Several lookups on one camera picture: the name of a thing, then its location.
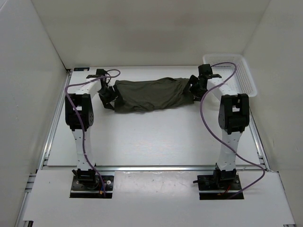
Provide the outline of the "olive green shorts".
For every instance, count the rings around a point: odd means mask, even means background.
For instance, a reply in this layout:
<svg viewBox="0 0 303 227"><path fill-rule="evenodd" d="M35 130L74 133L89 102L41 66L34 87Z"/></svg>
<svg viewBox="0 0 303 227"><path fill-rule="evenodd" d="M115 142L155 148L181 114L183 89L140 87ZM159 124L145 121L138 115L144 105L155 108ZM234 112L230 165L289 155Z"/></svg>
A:
<svg viewBox="0 0 303 227"><path fill-rule="evenodd" d="M117 80L114 90L119 96L114 102L114 111L145 113L193 104L194 96L183 92L188 81L168 77L149 81Z"/></svg>

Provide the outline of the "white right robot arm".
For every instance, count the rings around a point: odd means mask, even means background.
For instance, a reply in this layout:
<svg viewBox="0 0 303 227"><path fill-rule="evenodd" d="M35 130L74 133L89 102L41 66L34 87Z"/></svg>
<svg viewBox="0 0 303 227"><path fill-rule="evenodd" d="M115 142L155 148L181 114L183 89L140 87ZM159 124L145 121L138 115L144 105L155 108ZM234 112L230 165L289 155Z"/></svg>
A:
<svg viewBox="0 0 303 227"><path fill-rule="evenodd" d="M230 88L219 74L214 74L210 64L198 66L198 77L192 75L183 92L190 92L194 101L203 101L212 93L219 101L218 124L222 130L219 159L213 173L213 185L218 189L225 188L236 178L236 155L239 140L250 122L249 97Z"/></svg>

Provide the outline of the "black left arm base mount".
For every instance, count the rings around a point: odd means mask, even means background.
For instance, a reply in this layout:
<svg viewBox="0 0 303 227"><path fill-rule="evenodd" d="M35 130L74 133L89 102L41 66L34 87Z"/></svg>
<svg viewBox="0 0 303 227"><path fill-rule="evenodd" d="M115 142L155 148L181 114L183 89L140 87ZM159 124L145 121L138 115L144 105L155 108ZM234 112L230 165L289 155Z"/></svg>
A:
<svg viewBox="0 0 303 227"><path fill-rule="evenodd" d="M92 169L72 170L73 179L71 183L70 198L84 199L111 199L113 196L114 176L99 175Z"/></svg>

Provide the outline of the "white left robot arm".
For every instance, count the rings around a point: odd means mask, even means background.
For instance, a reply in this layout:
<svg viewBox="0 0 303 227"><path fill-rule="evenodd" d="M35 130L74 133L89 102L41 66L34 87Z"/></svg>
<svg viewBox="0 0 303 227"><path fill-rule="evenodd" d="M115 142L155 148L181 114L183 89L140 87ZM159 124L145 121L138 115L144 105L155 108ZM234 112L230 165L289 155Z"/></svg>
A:
<svg viewBox="0 0 303 227"><path fill-rule="evenodd" d="M69 84L65 93L65 122L74 136L77 152L77 168L73 170L76 180L88 189L95 189L103 184L101 174L96 169L90 142L90 129L94 123L92 98L101 95L102 104L112 109L111 102L118 98L113 87L109 85L112 78L121 74L118 69L97 69L88 75L86 81Z"/></svg>

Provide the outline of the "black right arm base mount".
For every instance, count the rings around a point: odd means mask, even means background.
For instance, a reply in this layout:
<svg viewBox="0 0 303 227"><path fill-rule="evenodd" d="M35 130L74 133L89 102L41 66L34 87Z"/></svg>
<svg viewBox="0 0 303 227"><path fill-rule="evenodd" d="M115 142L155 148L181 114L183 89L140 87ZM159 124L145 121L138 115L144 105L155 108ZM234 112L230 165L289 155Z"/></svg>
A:
<svg viewBox="0 0 303 227"><path fill-rule="evenodd" d="M198 185L200 200L243 200L241 182L236 169L220 170L216 165L211 175L198 175L193 184Z"/></svg>

